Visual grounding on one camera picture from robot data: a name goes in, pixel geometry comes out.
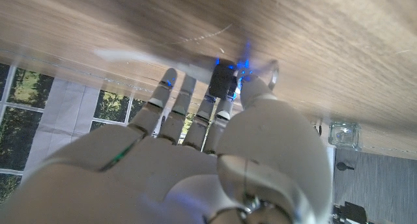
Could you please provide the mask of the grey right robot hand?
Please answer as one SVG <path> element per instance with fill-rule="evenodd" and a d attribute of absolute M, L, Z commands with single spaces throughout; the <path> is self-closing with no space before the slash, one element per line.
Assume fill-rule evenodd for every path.
<path fill-rule="evenodd" d="M 327 223 L 332 172 L 309 121 L 250 70 L 243 111 L 211 154 L 176 144 L 174 114 L 152 137 L 176 82 L 170 68 L 127 126 L 106 125 L 36 166 L 1 207 L 2 223 Z"/>

